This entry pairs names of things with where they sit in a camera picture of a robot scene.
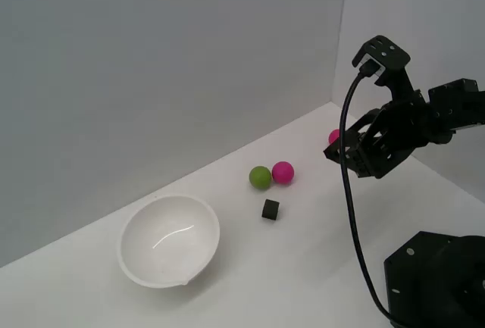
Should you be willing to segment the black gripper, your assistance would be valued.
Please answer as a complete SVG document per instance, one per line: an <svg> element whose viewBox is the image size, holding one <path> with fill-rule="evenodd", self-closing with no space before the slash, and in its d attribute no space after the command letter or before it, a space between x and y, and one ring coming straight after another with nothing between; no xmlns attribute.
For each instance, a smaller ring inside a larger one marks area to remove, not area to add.
<svg viewBox="0 0 485 328"><path fill-rule="evenodd" d="M416 148L427 144L420 125L426 110L421 92L415 91L365 113L344 132L347 168L359 178L387 175ZM327 146L324 155L339 164L340 140Z"/></svg>

